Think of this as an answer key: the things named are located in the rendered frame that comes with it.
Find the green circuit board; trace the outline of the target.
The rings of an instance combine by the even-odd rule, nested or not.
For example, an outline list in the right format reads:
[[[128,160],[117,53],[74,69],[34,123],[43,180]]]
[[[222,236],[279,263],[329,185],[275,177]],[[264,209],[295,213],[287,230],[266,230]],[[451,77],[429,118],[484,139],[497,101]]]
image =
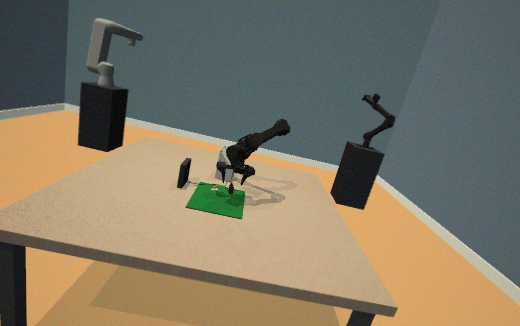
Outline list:
[[[242,219],[245,191],[199,182],[185,208]]]

